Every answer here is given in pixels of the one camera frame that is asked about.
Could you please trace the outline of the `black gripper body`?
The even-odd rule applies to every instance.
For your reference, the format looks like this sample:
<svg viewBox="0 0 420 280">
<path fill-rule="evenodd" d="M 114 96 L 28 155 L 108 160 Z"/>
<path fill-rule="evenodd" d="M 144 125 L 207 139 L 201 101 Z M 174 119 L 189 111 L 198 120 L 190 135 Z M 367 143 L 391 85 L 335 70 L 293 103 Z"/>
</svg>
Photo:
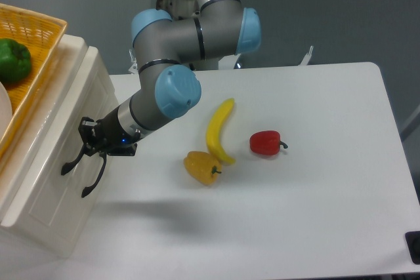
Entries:
<svg viewBox="0 0 420 280">
<path fill-rule="evenodd" d="M 127 132 L 118 119 L 118 109 L 96 121 L 94 148 L 111 156 L 135 156 L 140 132 Z"/>
</svg>

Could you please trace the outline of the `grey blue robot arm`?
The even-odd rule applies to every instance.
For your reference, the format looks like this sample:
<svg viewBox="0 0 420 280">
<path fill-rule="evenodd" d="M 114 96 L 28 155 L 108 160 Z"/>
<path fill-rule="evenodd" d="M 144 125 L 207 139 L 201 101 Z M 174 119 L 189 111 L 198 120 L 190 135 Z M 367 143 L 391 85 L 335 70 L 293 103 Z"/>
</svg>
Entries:
<svg viewBox="0 0 420 280">
<path fill-rule="evenodd" d="M 238 55 L 261 45 L 256 10 L 240 0 L 193 0 L 198 12 L 182 18 L 175 5 L 148 9 L 131 22 L 140 90 L 102 119 L 82 118 L 81 155 L 132 156 L 137 142 L 183 116 L 200 100 L 190 65 Z"/>
</svg>

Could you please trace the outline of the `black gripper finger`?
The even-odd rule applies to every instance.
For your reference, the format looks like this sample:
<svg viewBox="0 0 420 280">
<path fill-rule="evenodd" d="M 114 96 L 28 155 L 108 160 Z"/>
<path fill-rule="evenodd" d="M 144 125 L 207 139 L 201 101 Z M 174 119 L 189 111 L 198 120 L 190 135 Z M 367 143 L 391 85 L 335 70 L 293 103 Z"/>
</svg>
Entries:
<svg viewBox="0 0 420 280">
<path fill-rule="evenodd" d="M 96 136 L 99 122 L 90 117 L 82 117 L 78 126 L 79 135 L 82 139 L 82 154 L 92 156 L 100 152 L 98 148 L 99 140 Z"/>
</svg>

